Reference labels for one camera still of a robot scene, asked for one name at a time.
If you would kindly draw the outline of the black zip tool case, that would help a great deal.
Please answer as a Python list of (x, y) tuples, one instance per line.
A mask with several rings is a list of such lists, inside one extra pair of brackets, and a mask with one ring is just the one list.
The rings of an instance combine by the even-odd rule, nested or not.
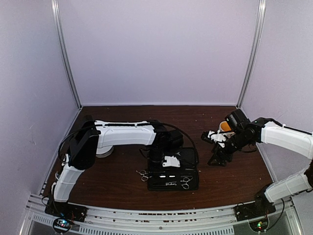
[[(176, 186), (165, 186), (165, 184), (154, 184), (147, 182), (147, 188), (150, 191), (188, 191), (188, 190), (198, 190), (199, 189), (199, 174), (197, 170), (197, 165), (199, 163), (199, 158), (195, 149), (191, 147), (183, 147), (177, 150), (171, 151), (166, 154), (166, 156), (175, 156), (180, 161), (180, 167), (164, 167), (163, 171), (149, 171), (153, 174), (161, 173), (166, 175), (171, 175), (176, 177)], [(189, 182), (190, 189), (183, 189), (180, 185), (180, 180), (183, 177), (193, 177)]]

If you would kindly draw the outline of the silver scissors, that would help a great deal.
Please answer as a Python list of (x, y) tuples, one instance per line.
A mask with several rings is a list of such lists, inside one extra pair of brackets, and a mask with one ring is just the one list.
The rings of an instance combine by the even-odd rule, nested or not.
[(153, 174), (147, 170), (136, 171), (141, 176), (141, 181), (154, 184), (175, 184), (176, 177), (161, 173)]
[[(181, 180), (180, 180), (180, 185), (183, 189), (190, 189), (190, 186), (189, 186), (189, 182), (193, 179), (193, 177), (183, 177)], [(177, 185), (177, 182), (176, 181), (173, 181), (173, 182), (166, 182), (165, 183), (165, 186), (176, 186)]]

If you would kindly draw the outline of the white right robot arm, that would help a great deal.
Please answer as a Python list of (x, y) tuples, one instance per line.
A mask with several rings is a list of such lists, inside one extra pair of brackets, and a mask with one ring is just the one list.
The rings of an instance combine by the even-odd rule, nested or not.
[[(309, 160), (313, 159), (312, 133), (288, 127), (273, 118), (259, 117), (249, 120), (241, 109), (225, 117), (229, 131), (206, 131), (201, 139), (213, 144), (212, 157), (208, 165), (225, 166), (233, 159), (233, 154), (244, 147), (263, 143), (292, 151)], [(276, 201), (285, 197), (309, 192), (313, 189), (313, 166), (294, 173), (287, 178), (263, 187), (254, 196), (251, 212), (261, 216)]]

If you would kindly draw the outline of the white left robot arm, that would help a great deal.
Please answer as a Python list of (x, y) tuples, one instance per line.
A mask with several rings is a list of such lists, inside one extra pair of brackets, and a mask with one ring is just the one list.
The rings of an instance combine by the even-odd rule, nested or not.
[(109, 156), (118, 145), (144, 145), (149, 160), (163, 164), (165, 154), (183, 146), (183, 135), (177, 129), (168, 130), (158, 120), (140, 122), (106, 122), (88, 117), (82, 127), (66, 138), (69, 147), (59, 153), (62, 168), (51, 187), (51, 209), (66, 217), (70, 206), (66, 203), (80, 175), (91, 168), (96, 158)]

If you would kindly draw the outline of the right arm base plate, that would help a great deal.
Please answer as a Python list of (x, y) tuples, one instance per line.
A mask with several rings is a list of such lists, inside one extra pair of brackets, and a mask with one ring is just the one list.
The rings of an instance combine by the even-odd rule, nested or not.
[(265, 232), (269, 228), (269, 218), (271, 213), (276, 212), (274, 205), (270, 205), (267, 209), (260, 209), (255, 202), (239, 203), (234, 207), (237, 221), (247, 220), (249, 227), (257, 233)]

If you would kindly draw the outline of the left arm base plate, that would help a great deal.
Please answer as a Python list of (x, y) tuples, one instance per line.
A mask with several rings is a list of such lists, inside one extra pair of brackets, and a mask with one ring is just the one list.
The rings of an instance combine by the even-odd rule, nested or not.
[(49, 201), (45, 213), (56, 217), (52, 222), (53, 230), (64, 234), (69, 232), (76, 222), (85, 221), (87, 210), (84, 206)]

